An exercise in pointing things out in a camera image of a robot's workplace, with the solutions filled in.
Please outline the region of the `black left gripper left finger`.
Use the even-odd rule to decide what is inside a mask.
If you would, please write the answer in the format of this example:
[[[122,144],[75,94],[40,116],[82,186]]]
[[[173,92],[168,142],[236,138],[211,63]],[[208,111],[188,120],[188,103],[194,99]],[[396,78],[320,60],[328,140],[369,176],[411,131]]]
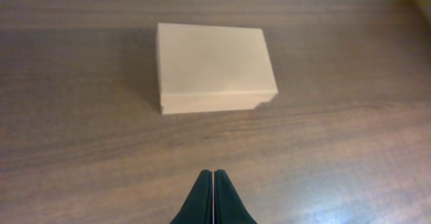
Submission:
[[[171,224],[213,223],[212,172],[202,170]]]

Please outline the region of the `cardboard box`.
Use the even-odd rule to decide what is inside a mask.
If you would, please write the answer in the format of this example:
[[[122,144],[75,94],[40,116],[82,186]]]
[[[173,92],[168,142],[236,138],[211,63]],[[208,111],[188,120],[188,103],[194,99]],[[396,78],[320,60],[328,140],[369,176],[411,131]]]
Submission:
[[[278,93],[263,30],[159,23],[163,115],[252,110]]]

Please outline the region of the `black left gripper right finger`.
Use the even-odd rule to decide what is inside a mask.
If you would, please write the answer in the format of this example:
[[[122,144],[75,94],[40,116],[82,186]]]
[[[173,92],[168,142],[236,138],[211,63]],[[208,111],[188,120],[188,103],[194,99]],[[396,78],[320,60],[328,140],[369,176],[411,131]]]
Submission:
[[[215,224],[257,224],[245,208],[225,170],[214,173]]]

